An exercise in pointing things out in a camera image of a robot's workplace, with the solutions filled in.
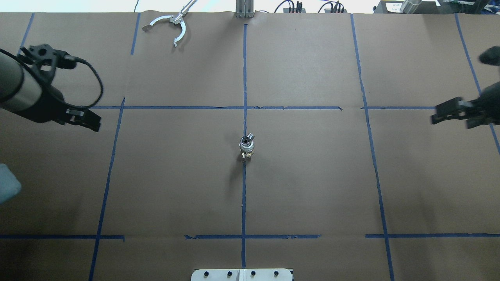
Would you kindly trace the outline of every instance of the robotic claw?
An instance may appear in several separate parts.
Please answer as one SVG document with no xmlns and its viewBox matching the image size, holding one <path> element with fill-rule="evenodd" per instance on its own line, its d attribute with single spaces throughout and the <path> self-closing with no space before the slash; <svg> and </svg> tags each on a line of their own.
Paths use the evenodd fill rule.
<svg viewBox="0 0 500 281">
<path fill-rule="evenodd" d="M 491 47 L 479 56 L 483 64 L 500 66 L 500 46 Z M 500 82 L 485 88 L 478 98 L 464 101 L 455 97 L 435 107 L 436 114 L 430 117 L 431 123 L 445 120 L 467 120 L 467 129 L 480 125 L 500 125 Z"/>
</svg>

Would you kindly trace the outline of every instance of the white wall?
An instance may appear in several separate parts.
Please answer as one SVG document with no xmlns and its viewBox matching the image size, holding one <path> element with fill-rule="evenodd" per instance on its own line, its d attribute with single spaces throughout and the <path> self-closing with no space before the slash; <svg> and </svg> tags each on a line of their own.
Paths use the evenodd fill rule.
<svg viewBox="0 0 500 281">
<path fill-rule="evenodd" d="M 188 1 L 139 0 L 137 12 L 146 10 L 178 12 Z M 253 3 L 255 10 L 273 12 L 281 1 L 254 0 Z M 133 12 L 136 2 L 137 0 L 0 0 L 0 12 Z M 308 13 L 318 12 L 321 5 L 325 3 L 321 0 L 302 0 L 301 2 Z M 190 12 L 234 12 L 235 3 L 235 0 L 198 0 Z M 341 3 L 349 13 L 371 14 L 373 6 L 376 6 L 379 0 L 344 0 Z M 285 3 L 281 7 L 288 7 L 288 4 Z"/>
</svg>

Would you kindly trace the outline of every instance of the gray metal bracket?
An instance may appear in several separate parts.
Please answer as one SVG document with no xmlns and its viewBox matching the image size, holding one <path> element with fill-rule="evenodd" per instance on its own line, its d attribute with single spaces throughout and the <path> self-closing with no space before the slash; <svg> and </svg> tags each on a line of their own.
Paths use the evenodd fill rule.
<svg viewBox="0 0 500 281">
<path fill-rule="evenodd" d="M 254 15 L 254 0 L 236 0 L 237 18 L 253 18 Z"/>
</svg>

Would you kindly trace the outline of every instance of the blue object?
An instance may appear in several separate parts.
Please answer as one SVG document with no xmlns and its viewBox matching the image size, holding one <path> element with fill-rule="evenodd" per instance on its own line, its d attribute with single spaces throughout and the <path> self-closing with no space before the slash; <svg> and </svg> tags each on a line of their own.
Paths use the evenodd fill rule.
<svg viewBox="0 0 500 281">
<path fill-rule="evenodd" d="M 9 170 L 7 165 L 0 164 L 0 204 L 16 196 L 21 191 L 21 183 Z"/>
</svg>

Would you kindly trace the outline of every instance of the white paper label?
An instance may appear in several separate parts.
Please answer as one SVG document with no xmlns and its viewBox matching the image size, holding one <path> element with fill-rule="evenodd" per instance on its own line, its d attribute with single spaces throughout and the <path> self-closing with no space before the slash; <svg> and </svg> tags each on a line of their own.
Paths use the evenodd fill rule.
<svg viewBox="0 0 500 281">
<path fill-rule="evenodd" d="M 392 13 L 402 13 L 401 6 L 403 3 L 385 3 L 388 12 Z"/>
</svg>

